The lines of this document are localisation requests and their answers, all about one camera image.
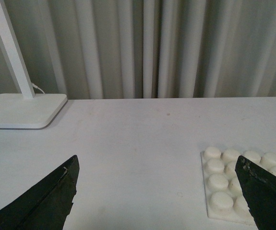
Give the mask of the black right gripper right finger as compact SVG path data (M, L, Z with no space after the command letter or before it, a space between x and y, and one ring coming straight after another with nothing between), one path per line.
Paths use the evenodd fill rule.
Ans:
M276 176L241 155L235 172L257 228L276 230Z

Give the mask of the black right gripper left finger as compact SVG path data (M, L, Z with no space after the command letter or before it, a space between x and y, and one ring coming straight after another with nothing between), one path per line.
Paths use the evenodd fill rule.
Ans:
M61 230L70 214L79 175L73 155L0 210L0 230Z

